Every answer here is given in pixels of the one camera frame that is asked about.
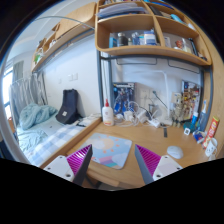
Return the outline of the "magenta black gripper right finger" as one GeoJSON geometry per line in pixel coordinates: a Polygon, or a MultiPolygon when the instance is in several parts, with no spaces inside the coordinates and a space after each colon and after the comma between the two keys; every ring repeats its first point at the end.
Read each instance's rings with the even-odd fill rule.
{"type": "Polygon", "coordinates": [[[135,145],[135,157],[145,184],[150,184],[182,169],[170,156],[159,156],[140,145],[135,145]]]}

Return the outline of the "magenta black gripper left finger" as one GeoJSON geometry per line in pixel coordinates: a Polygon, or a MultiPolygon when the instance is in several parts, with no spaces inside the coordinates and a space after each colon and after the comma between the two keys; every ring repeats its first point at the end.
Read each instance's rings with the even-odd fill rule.
{"type": "Polygon", "coordinates": [[[81,186],[92,154],[92,145],[87,145],[67,157],[59,155],[44,170],[81,186]]]}

